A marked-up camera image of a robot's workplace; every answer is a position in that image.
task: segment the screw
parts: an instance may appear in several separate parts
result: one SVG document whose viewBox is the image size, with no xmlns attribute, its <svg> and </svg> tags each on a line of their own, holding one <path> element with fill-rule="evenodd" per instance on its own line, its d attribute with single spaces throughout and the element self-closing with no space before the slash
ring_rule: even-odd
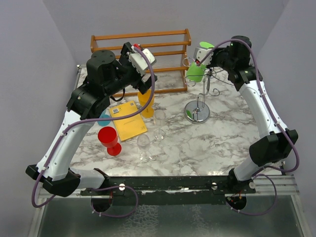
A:
<svg viewBox="0 0 316 237">
<path fill-rule="evenodd" d="M 254 182 L 250 182 L 250 183 L 249 183 L 249 187 L 250 187 L 251 189 L 254 189 L 254 188 L 256 187 L 256 184 L 255 184 Z"/>
<path fill-rule="evenodd" d="M 212 183 L 212 190 L 216 190 L 217 189 L 217 184 L 216 183 Z"/>
</svg>

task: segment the wooden dish rack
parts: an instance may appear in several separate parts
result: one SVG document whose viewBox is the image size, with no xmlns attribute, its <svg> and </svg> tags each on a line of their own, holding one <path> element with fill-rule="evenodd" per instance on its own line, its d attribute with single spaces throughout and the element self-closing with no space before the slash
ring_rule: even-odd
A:
<svg viewBox="0 0 316 237">
<path fill-rule="evenodd" d="M 179 55 L 181 57 L 181 62 L 179 66 L 172 66 L 172 67 L 154 67 L 154 73 L 165 73 L 165 72 L 175 72 L 179 71 L 181 74 L 181 80 L 183 83 L 183 87 L 181 88 L 170 88 L 170 89 L 156 89 L 155 93 L 171 93 L 171 92 L 181 92 L 181 91 L 187 91 L 188 87 L 185 84 L 185 70 L 188 70 L 189 67 L 184 66 L 182 62 L 184 61 L 184 64 L 188 64 L 188 60 L 186 59 L 187 57 L 187 46 L 191 45 L 191 36 L 189 33 L 188 29 L 185 30 L 180 30 L 180 31 L 163 31 L 163 32 L 148 32 L 148 33 L 133 33 L 133 34 L 123 34 L 123 35 L 110 35 L 110 36 L 91 36 L 91 52 L 95 52 L 97 50 L 121 50 L 122 45 L 120 46 L 107 46 L 107 47 L 99 47 L 98 46 L 98 41 L 103 41 L 103 40 L 112 40 L 113 43 L 115 43 L 115 40 L 117 39 L 127 39 L 126 41 L 129 41 L 128 39 L 130 38 L 142 38 L 142 37 L 160 37 L 160 36 L 175 36 L 175 35 L 184 35 L 183 41 L 172 41 L 172 42 L 156 42 L 156 43 L 142 43 L 143 48 L 161 48 L 163 47 L 164 51 L 159 51 L 159 52 L 153 52 L 153 55 L 156 56 L 168 56 L 168 55 Z M 166 48 L 172 48 L 172 47 L 181 47 L 182 50 L 165 50 Z M 119 53 L 116 55 L 116 59 L 119 59 L 120 55 Z M 137 95 L 137 92 L 128 92 L 125 93 L 127 96 L 131 95 Z M 121 97 L 122 94 L 118 93 L 114 95 L 115 97 Z"/>
</svg>

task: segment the red cup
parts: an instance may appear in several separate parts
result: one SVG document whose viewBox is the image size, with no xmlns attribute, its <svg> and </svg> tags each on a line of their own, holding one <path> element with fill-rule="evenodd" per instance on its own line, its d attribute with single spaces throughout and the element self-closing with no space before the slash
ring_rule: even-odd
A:
<svg viewBox="0 0 316 237">
<path fill-rule="evenodd" d="M 118 135 L 114 128 L 103 127 L 98 133 L 98 139 L 107 148 L 109 155 L 115 157 L 122 151 L 122 146 L 118 143 Z"/>
</svg>

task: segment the yellow cup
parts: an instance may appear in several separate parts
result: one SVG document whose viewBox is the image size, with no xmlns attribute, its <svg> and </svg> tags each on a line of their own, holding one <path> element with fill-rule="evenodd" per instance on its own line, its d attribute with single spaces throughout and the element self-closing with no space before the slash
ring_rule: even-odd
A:
<svg viewBox="0 0 316 237">
<path fill-rule="evenodd" d="M 151 92 L 152 92 L 152 90 L 149 89 L 145 94 L 142 94 L 140 92 L 137 93 L 138 101 L 139 101 L 139 104 L 141 106 L 144 106 L 146 104 L 146 102 L 149 100 Z M 153 98 L 152 98 L 151 102 L 149 103 L 149 105 L 147 106 L 147 108 L 141 113 L 141 115 L 144 118 L 151 118 L 152 116 L 154 116 L 154 109 L 152 108 L 152 106 L 154 104 L 154 98 L 155 98 L 155 95 L 153 96 Z"/>
</svg>

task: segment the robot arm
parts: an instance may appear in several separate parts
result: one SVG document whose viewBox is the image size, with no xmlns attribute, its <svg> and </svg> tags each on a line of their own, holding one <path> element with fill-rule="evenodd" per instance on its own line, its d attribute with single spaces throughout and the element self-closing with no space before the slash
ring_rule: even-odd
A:
<svg viewBox="0 0 316 237">
<path fill-rule="evenodd" d="M 251 42 L 247 37 L 235 36 L 232 39 L 242 40 L 251 47 Z M 201 59 L 207 56 L 202 62 L 207 68 L 221 67 L 228 72 L 228 80 L 234 84 L 236 90 L 239 91 L 247 102 L 259 130 L 260 140 L 250 146 L 249 158 L 230 171 L 229 179 L 231 187 L 238 190 L 238 186 L 248 182 L 251 176 L 263 166 L 286 158 L 291 151 L 291 146 L 280 129 L 274 124 L 272 116 L 263 100 L 256 81 L 255 68 L 249 64 L 250 52 L 247 47 L 240 42 L 232 41 L 226 48 L 217 48 L 208 55 L 210 50 L 211 48 L 197 47 L 194 54 L 194 58 L 197 59 L 196 62 L 199 63 Z M 280 119 L 266 94 L 265 85 L 260 73 L 259 79 L 265 98 L 274 116 L 278 119 L 279 125 L 286 131 L 291 141 L 295 143 L 298 139 L 296 130 L 289 130 L 286 124 Z"/>
<path fill-rule="evenodd" d="M 125 43 L 119 62 L 115 55 L 108 50 L 94 52 L 87 61 L 87 77 L 83 84 L 72 92 L 67 104 L 67 111 L 62 125 L 45 156 L 36 165 L 29 165 L 26 173 L 34 180 L 40 171 L 44 170 L 41 182 L 43 187 L 51 194 L 66 197 L 75 189 L 99 188 L 106 175 L 98 169 L 77 170 L 70 167 L 70 162 L 79 147 L 82 139 L 94 122 L 81 123 L 68 133 L 63 131 L 72 123 L 83 119 L 99 118 L 101 113 L 110 105 L 110 98 L 128 85 L 145 93 L 151 87 L 151 77 L 142 81 L 148 68 L 143 57 L 134 51 L 138 47 L 147 56 L 151 65 L 156 60 L 148 49 L 139 45 L 132 46 Z M 49 164 L 45 166 L 49 154 L 52 152 L 59 137 L 61 142 L 55 150 Z"/>
</svg>

